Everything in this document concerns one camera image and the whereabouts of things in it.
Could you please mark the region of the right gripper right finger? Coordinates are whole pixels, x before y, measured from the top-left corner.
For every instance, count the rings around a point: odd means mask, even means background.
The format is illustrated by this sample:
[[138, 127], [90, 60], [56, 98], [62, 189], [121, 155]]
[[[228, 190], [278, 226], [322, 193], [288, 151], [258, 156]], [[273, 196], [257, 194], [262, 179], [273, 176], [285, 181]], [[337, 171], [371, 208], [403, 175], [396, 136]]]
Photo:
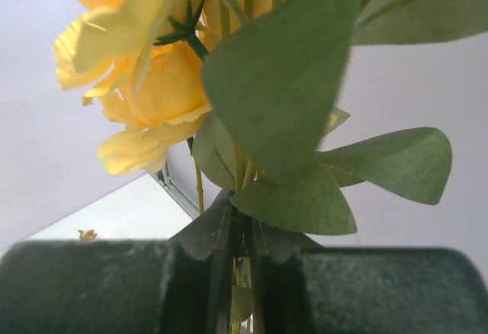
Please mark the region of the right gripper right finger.
[[257, 220], [251, 220], [249, 244], [254, 332], [315, 333], [301, 258], [323, 247]]

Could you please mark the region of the yellow rose stem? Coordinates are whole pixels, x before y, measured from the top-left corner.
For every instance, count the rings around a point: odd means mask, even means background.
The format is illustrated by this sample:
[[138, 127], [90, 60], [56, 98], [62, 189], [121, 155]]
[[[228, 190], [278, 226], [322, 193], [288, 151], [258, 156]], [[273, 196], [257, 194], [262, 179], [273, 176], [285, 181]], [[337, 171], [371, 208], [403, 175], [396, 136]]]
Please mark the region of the yellow rose stem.
[[162, 170], [187, 141], [199, 178], [242, 215], [285, 230], [356, 232], [342, 193], [370, 182], [437, 204], [451, 171], [438, 129], [387, 133], [330, 151], [354, 46], [417, 45], [487, 30], [487, 0], [79, 0], [54, 43], [56, 76], [87, 86], [124, 130], [98, 158], [111, 175]]

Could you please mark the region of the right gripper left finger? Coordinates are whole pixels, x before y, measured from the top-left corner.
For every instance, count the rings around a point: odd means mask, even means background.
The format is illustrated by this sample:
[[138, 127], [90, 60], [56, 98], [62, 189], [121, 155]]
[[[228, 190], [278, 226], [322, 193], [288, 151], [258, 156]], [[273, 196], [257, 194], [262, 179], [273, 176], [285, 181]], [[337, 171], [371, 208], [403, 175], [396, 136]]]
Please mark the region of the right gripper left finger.
[[232, 193], [225, 189], [173, 236], [167, 287], [168, 333], [227, 333], [233, 270]]

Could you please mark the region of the flower bunch pink yellow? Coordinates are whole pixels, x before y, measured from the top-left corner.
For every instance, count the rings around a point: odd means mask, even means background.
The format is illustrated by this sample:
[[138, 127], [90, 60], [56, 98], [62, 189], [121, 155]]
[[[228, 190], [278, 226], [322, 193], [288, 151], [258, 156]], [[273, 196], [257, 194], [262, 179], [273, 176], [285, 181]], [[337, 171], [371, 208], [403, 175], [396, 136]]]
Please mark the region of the flower bunch pink yellow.
[[93, 229], [77, 230], [77, 232], [79, 233], [80, 240], [92, 241], [98, 238], [98, 234]]

